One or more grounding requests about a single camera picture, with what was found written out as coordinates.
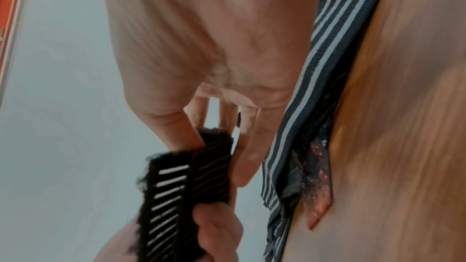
wood grain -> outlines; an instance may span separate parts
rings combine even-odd
[[[466,0],[381,0],[330,142],[334,203],[285,262],[466,261]]]

striped fabric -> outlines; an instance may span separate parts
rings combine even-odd
[[[311,49],[285,111],[280,129],[263,162],[261,196],[270,210],[265,261],[281,260],[292,219],[277,181],[288,164],[297,134],[313,112],[335,66],[340,61],[377,0],[320,0]]]
[[[191,212],[195,204],[227,202],[233,140],[221,131],[200,132],[206,147],[150,159],[139,184],[138,262],[192,262],[204,254]]]

hand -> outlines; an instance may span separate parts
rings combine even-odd
[[[198,241],[208,254],[198,262],[237,262],[236,249],[243,226],[233,209],[224,203],[199,204],[193,210],[199,226]]]
[[[128,105],[170,150],[204,145],[209,98],[240,136],[245,186],[280,126],[310,47],[317,0],[106,0]],[[188,106],[188,114],[183,109]]]

fabric piece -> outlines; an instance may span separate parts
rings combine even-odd
[[[311,49],[293,97],[283,116],[282,124],[262,165],[261,196],[264,205],[270,210],[267,247],[264,252],[267,262],[281,261],[294,208],[303,195],[303,191],[305,193],[306,190],[307,193],[312,191],[311,185],[303,190],[302,187],[300,189],[296,185],[288,186],[289,183],[296,183],[296,181],[283,179],[295,177],[303,180],[304,167],[312,162],[307,159],[310,144],[314,142],[322,147],[326,146],[331,130],[331,121],[328,119],[331,118],[334,108],[330,105],[317,106],[317,104],[323,96],[333,71],[376,2],[377,0],[320,0]],[[314,121],[307,121],[310,117],[313,117]],[[321,130],[327,122],[330,128]],[[309,127],[305,128],[304,132],[300,132],[303,126]],[[306,138],[299,142],[301,151],[297,148],[298,135]],[[295,166],[291,161],[293,150],[300,163]],[[328,161],[325,164],[325,161],[322,162],[321,159],[314,160],[316,161],[314,164],[320,163],[321,166],[328,166]],[[301,170],[296,169],[299,165],[303,167]]]
[[[228,202],[233,139],[201,130],[202,149],[149,158],[139,181],[144,193],[138,224],[138,262],[192,262],[204,255],[192,210],[198,203]]]

orange strip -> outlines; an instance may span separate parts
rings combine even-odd
[[[5,47],[11,32],[18,0],[0,0],[0,72],[6,55]]]

